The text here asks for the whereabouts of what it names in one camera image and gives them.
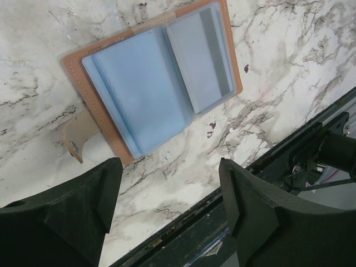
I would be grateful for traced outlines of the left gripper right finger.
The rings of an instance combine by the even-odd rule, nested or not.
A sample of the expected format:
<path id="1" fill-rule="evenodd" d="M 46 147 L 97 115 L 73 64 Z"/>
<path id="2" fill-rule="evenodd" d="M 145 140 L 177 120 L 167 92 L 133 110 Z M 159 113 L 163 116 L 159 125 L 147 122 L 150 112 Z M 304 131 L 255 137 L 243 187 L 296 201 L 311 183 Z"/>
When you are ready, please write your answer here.
<path id="1" fill-rule="evenodd" d="M 240 266 L 355 265 L 355 211 L 299 198 L 230 159 L 219 178 Z"/>

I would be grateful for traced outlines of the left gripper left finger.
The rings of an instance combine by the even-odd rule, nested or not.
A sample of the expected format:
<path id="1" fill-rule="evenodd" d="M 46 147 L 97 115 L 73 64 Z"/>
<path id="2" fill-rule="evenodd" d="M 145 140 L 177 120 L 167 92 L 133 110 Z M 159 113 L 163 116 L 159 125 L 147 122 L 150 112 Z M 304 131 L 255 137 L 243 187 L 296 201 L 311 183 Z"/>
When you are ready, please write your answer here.
<path id="1" fill-rule="evenodd" d="M 98 266 L 121 179 L 113 157 L 1 208 L 1 266 Z"/>

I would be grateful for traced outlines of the tan leather card holder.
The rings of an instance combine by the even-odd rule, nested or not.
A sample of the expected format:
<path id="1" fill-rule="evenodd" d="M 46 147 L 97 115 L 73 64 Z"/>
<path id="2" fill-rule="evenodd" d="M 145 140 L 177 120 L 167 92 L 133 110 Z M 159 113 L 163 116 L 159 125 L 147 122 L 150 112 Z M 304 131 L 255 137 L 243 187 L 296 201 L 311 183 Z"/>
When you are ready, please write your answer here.
<path id="1" fill-rule="evenodd" d="M 230 98 L 242 92 L 227 2 L 197 1 L 164 13 L 64 57 L 63 65 L 87 105 L 63 130 L 73 157 L 82 161 L 85 142 L 101 132 L 128 165 L 215 108 L 194 112 L 166 30 L 174 20 L 212 2 L 220 5 L 232 62 L 237 92 Z"/>

